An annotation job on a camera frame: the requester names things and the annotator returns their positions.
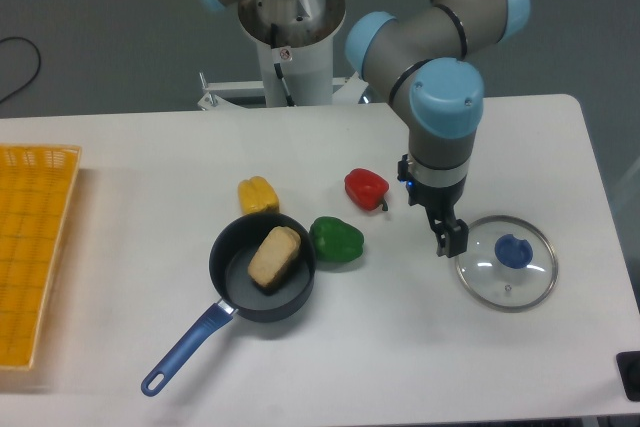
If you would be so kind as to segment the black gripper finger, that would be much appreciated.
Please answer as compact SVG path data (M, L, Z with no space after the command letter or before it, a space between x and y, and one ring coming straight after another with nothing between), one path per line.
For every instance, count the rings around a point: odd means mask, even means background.
M437 256L443 257L447 253L447 245L448 245L445 224L443 222L435 222L432 225L432 230L434 232L434 235L437 241L437 251L436 251Z
M469 228L462 219L445 223L445 254L463 254L467 250Z

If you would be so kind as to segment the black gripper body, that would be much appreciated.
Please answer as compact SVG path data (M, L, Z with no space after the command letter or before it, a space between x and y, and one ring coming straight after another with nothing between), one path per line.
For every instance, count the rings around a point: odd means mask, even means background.
M429 222L455 227L455 204L461 198L468 173L468 161L449 169L435 169L420 163L411 154L398 162L397 178L405 185L410 205L425 208Z

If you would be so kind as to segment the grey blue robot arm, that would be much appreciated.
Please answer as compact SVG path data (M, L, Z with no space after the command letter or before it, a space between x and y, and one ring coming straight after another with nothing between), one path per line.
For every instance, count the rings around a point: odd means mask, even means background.
M345 0L201 0L212 11L235 6L258 51L268 106L328 103L333 95L332 45ZM483 113L484 83L466 58L520 31L530 0L429 0L414 18L385 12L362 17L345 55L406 124L409 151L398 177L411 204L421 205L438 254L467 247L468 228L454 212Z

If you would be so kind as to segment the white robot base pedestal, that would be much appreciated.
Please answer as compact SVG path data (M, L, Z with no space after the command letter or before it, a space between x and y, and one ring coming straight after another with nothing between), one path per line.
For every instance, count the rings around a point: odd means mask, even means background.
M241 0L238 19L256 46L260 82L209 83L201 78L199 106L212 110L243 99L267 107L349 105L368 102L357 73L334 75L334 36L345 0Z

